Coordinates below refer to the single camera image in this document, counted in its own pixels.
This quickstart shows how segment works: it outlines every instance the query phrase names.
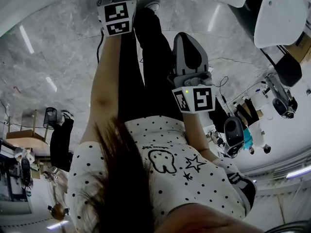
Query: chair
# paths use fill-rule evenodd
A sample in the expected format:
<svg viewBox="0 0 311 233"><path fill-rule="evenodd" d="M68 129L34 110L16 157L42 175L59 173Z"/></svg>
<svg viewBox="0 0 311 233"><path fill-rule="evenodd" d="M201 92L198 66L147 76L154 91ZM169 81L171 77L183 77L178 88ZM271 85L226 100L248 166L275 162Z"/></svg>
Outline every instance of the chair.
<svg viewBox="0 0 311 233"><path fill-rule="evenodd" d="M32 130L22 130L22 126L20 127L20 131L10 132L10 117L8 119L8 133L6 134L6 141L12 144L15 147L22 148L32 148L34 150L39 150L39 152L49 152L50 148L46 143L46 137L48 128L45 130L44 137L40 136L35 132L36 118L37 118L37 110L34 110L34 120L33 120L33 129Z"/></svg>

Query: black cable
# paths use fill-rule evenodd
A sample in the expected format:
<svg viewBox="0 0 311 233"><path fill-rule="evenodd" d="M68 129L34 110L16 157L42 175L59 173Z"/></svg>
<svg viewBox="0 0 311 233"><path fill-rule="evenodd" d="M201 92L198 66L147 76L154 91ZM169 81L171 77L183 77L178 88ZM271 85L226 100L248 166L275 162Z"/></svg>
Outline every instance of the black cable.
<svg viewBox="0 0 311 233"><path fill-rule="evenodd" d="M265 81L259 81L255 84L253 84L252 86L248 87L245 91L243 91L241 94L239 94L235 99L237 99L239 96L243 95L245 92L247 92L250 88L254 87L255 85L259 84L259 83L266 83Z"/></svg>
<svg viewBox="0 0 311 233"><path fill-rule="evenodd" d="M1 104L3 105L3 107L4 107L4 111L5 111L6 116L9 117L9 115L8 115L7 112L6 112L6 107L5 107L5 105L2 103L1 100L0 100L0 102L1 102Z"/></svg>
<svg viewBox="0 0 311 233"><path fill-rule="evenodd" d="M0 103L3 105L5 114L6 114L6 116L9 118L9 115L8 115L7 112L6 112L6 107L5 107L5 105L2 103L1 99L0 99ZM20 126L20 127L24 127L24 128L32 128L32 127L33 127L33 126L23 126L23 125L16 124L16 123L10 123L10 125L16 125L16 126ZM44 127L35 127L35 128L36 128L36 129L45 129Z"/></svg>
<svg viewBox="0 0 311 233"><path fill-rule="evenodd" d="M222 99L223 99L224 103L225 103L226 106L228 107L228 110L230 111L230 113L233 115L233 113L232 113L232 111L230 110L230 108L229 108L229 106L228 106L228 104L227 104L227 101L225 100L225 97L223 96L222 91L221 91L222 86L224 86L228 81L229 81L229 77L228 77L228 76L224 76L223 79L220 81L220 84L219 84L218 87L219 87L219 93L220 93L220 95L222 96Z"/></svg>
<svg viewBox="0 0 311 233"><path fill-rule="evenodd" d="M233 60L233 59L223 58L223 57L216 58L216 59L211 59L211 60L209 60L209 62L216 61L216 60L229 60L229 61L233 61L233 62L237 62L237 63L241 63L241 64L249 64L249 65L252 65L252 63L249 63L249 62L243 62L243 61L238 61L238 60Z"/></svg>
<svg viewBox="0 0 311 233"><path fill-rule="evenodd" d="M23 126L23 125L20 125L20 124L17 124L17 123L10 123L10 126L11 125L16 125L16 126L20 126L20 127L23 127L23 128L33 128L33 126ZM44 127L35 127L36 129L46 129L46 128L44 128Z"/></svg>
<svg viewBox="0 0 311 233"><path fill-rule="evenodd" d="M102 34L101 42L99 43L99 45L97 47L97 53L96 53L97 63L99 63L99 48L101 47L103 40L104 40L104 29L103 28L101 28L101 34Z"/></svg>
<svg viewBox="0 0 311 233"><path fill-rule="evenodd" d="M213 86L215 86L215 87L217 87L217 88L220 88L220 87L224 86L228 81L229 81L229 77L228 77L228 76L224 76L223 79L220 81L220 85L214 85L214 84L213 84Z"/></svg>

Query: ceiling light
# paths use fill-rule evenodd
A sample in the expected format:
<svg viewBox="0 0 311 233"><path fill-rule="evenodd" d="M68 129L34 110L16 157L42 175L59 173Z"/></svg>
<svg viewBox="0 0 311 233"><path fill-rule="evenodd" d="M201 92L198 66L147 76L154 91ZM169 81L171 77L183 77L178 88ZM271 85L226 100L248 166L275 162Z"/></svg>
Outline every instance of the ceiling light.
<svg viewBox="0 0 311 233"><path fill-rule="evenodd" d="M30 43L30 40L29 40L29 38L28 38L28 36L27 36L27 34L26 34L26 31L25 31L23 25L20 25L19 30L20 30L20 32L21 32L21 35L22 35L23 38L24 38L24 41L25 41L25 43L26 43L26 46L28 47L29 52L30 52L30 53L34 53L35 51L34 51L34 49L33 49L33 46L32 46L31 43Z"/></svg>
<svg viewBox="0 0 311 233"><path fill-rule="evenodd" d="M214 14L212 15L212 18L211 18L211 20L209 22L209 25L208 25L208 28L207 28L208 32L211 32L213 27L214 27L216 16L217 16L217 14L219 12L219 9L220 9L220 4L217 5L217 7L216 7L216 9L214 11Z"/></svg>
<svg viewBox="0 0 311 233"><path fill-rule="evenodd" d="M57 91L57 87L56 87L56 85L54 85L54 83L51 80L51 78L50 77L46 77L45 79L52 86L53 90L56 92Z"/></svg>
<svg viewBox="0 0 311 233"><path fill-rule="evenodd" d="M67 223L68 223L68 221L64 220L64 221L61 221L60 223L56 223L56 224L53 224L51 226L48 226L47 229L54 230L54 229L56 229L56 228L58 228L58 227L60 227L62 225L67 224Z"/></svg>
<svg viewBox="0 0 311 233"><path fill-rule="evenodd" d="M302 174L305 174L305 173L308 173L311 171L311 166L307 166L305 168L302 168L300 170L297 170L295 172L291 172L289 173L286 178L289 179L289 178L293 178L293 177L296 177L296 176L299 176L299 175L302 175Z"/></svg>

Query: floor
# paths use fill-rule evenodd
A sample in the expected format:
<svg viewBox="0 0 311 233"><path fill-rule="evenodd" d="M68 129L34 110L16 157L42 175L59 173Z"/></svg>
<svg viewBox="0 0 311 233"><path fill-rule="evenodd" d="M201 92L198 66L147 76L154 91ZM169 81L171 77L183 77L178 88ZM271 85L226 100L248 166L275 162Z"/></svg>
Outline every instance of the floor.
<svg viewBox="0 0 311 233"><path fill-rule="evenodd" d="M90 91L101 39L97 0L63 0L30 15L0 38L0 99L11 122L42 127L46 107L75 116L70 149L78 144L89 115ZM175 35L187 32L206 50L213 83L224 76L227 101L256 83L269 62L243 31L229 7L214 0L159 0L157 15L171 47ZM27 47L21 32L29 38ZM141 50L138 47L138 58ZM5 120L0 108L0 121ZM37 129L44 135L44 129ZM50 142L52 131L47 141Z"/></svg>

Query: cartoon face print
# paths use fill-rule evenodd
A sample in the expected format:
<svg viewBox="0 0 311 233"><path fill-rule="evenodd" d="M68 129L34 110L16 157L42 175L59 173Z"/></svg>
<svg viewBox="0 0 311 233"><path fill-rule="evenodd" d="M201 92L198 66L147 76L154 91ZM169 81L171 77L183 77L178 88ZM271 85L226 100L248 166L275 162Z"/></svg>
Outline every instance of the cartoon face print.
<svg viewBox="0 0 311 233"><path fill-rule="evenodd" d="M174 166L174 156L165 150L151 150L148 153L154 169L159 173L176 173Z"/></svg>

